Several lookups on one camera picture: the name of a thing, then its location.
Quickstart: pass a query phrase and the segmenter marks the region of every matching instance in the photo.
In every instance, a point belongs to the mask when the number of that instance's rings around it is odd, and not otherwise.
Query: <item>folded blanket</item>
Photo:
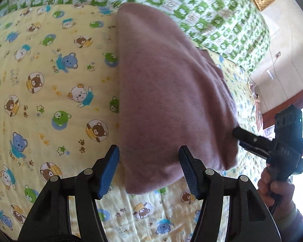
[[[236,164],[236,107],[222,71],[177,24],[152,7],[126,3],[117,15],[120,156],[126,191],[142,194],[181,177],[187,145],[206,167]]]

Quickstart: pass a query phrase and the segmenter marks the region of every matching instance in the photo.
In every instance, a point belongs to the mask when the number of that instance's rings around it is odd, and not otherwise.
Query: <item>bed sheet with cartoon bears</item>
[[[115,14],[85,5],[26,8],[0,18],[0,228],[17,239],[52,175],[79,174],[118,143],[119,71]],[[243,69],[215,53],[242,127],[257,132]],[[255,183],[264,162],[240,149],[238,166]],[[97,201],[110,241],[189,241],[200,201],[185,179],[145,195],[128,195],[119,164]],[[80,236],[74,197],[72,231]],[[225,237],[225,200],[219,241]]]

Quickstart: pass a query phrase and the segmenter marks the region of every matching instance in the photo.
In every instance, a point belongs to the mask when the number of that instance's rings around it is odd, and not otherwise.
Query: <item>green and white checkered fabric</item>
[[[250,0],[3,0],[0,17],[17,9],[50,4],[90,4],[117,8],[137,2],[168,14],[198,44],[254,71],[266,55],[268,27]]]

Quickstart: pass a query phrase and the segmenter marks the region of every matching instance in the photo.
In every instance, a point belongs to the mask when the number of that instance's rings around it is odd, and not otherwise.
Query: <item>white wall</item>
[[[271,54],[268,51],[251,78],[265,113],[303,90],[303,12],[295,0],[276,0],[262,14],[272,36]]]

